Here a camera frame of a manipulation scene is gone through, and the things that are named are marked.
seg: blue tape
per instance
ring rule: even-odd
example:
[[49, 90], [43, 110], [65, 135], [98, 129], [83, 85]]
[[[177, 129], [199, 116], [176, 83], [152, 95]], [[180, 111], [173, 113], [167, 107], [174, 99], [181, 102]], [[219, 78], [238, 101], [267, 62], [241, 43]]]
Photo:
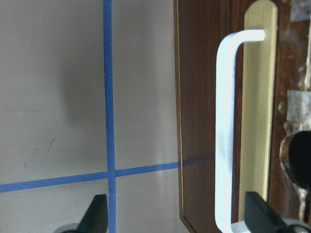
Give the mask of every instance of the blue tape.
[[175, 169], [175, 168], [178, 168], [178, 162], [121, 169], [121, 170], [116, 171], [116, 177], [130, 176], [130, 175], [161, 171], [161, 170], [168, 170], [168, 169]]
[[107, 179], [108, 175], [109, 175], [108, 172], [98, 172], [98, 173], [92, 173], [92, 174], [51, 178], [51, 179], [44, 179], [44, 180], [37, 180], [37, 181], [0, 184], [0, 193], [14, 192], [14, 191], [25, 190], [25, 189], [33, 189], [33, 188], [43, 188], [43, 187], [63, 185], [63, 184], [95, 181], [95, 180]]
[[108, 168], [108, 225], [109, 232], [116, 232], [116, 165], [114, 145], [113, 117], [113, 75], [112, 75], [112, 22], [111, 0], [103, 1], [103, 32], [104, 32], [104, 83], [106, 110], [106, 140]]

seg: white handle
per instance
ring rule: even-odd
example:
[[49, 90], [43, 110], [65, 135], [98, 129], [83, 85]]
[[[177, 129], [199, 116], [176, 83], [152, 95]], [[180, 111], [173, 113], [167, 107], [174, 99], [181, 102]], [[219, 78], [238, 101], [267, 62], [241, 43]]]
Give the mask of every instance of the white handle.
[[243, 42], [264, 40], [264, 30], [226, 36], [216, 59], [215, 221], [224, 233], [249, 232], [244, 222], [231, 225], [235, 60]]

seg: gray tape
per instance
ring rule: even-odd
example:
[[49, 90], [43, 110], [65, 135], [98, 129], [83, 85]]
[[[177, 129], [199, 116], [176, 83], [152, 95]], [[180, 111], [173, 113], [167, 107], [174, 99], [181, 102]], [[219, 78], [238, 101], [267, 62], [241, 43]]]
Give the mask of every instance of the gray tape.
[[288, 121], [307, 122], [311, 120], [311, 92], [287, 91], [287, 117]]
[[292, 0], [291, 21], [310, 20], [311, 0]]

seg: gray floor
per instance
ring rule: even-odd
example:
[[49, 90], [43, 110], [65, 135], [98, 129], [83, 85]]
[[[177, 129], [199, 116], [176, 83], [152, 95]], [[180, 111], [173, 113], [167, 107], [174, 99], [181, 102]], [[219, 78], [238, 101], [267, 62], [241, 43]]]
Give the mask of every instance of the gray floor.
[[[173, 3], [113, 0], [112, 32], [116, 169], [176, 162]], [[103, 51], [102, 0], [1, 1], [0, 185], [107, 171]], [[177, 176], [117, 178], [117, 232], [188, 232]], [[101, 193], [107, 179], [0, 193], [0, 233], [53, 233]]]

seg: brown wooden door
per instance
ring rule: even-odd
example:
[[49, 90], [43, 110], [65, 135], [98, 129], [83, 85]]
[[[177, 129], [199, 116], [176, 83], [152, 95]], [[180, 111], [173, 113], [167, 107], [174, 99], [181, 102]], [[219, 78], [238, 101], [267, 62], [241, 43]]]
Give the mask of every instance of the brown wooden door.
[[[216, 52], [226, 35], [243, 30], [253, 2], [174, 0], [180, 218], [190, 232], [219, 232], [214, 220]], [[305, 72], [310, 21], [291, 22], [292, 1], [273, 2], [278, 30], [268, 203], [282, 217], [298, 218], [298, 196], [281, 170], [279, 148], [286, 136], [287, 90], [300, 89]], [[238, 220], [242, 47], [236, 71], [232, 221]]]

